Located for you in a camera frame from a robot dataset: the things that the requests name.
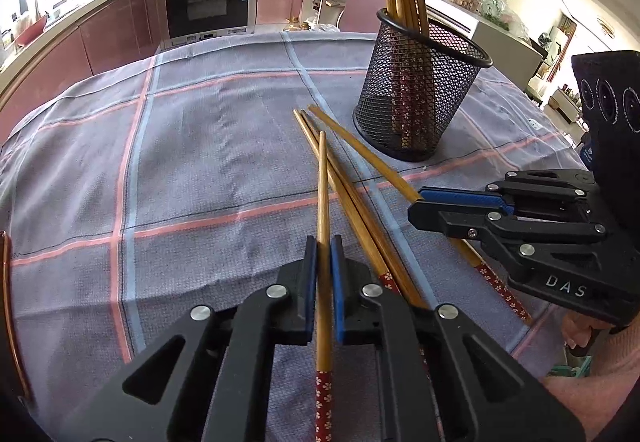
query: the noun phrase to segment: mesh cup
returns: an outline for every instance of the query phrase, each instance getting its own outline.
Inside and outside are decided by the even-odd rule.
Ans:
[[[429,38],[378,11],[381,21],[360,99],[358,133],[390,157],[429,158],[480,68],[492,60],[453,28],[430,20]]]

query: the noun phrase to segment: silver screw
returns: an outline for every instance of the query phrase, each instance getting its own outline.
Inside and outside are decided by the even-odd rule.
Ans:
[[[267,295],[272,299],[285,297],[287,295],[287,287],[284,285],[271,285],[267,287]]]
[[[369,283],[368,285],[364,285],[364,287],[362,287],[362,293],[367,297],[378,297],[382,295],[382,287],[374,283]]]
[[[536,252],[536,249],[533,248],[533,245],[530,245],[528,243],[523,243],[522,245],[520,245],[521,255],[532,256],[534,252]]]
[[[211,309],[205,305],[198,305],[191,309],[191,319],[194,321],[204,321],[209,319],[211,315]]]
[[[458,317],[458,309],[453,305],[442,305],[438,308],[438,316],[442,319],[455,319]]]

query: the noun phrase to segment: red bowl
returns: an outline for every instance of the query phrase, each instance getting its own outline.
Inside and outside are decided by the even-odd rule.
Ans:
[[[27,29],[23,33],[15,38],[15,43],[18,44],[18,46],[26,46],[27,44],[31,43],[31,41],[33,41],[36,37],[44,32],[44,25],[47,24],[48,18],[49,16],[44,14],[33,25],[27,27]]]

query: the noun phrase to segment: black mesh pen holder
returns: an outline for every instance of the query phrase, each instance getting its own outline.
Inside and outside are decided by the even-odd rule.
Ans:
[[[382,22],[360,99],[358,133],[390,157],[429,158],[480,68],[492,60],[453,28],[430,20],[429,38],[378,11]]]

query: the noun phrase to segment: human hand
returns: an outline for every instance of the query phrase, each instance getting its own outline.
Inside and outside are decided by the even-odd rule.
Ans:
[[[571,349],[584,348],[591,339],[591,329],[603,330],[613,325],[569,310],[562,318],[562,336]]]

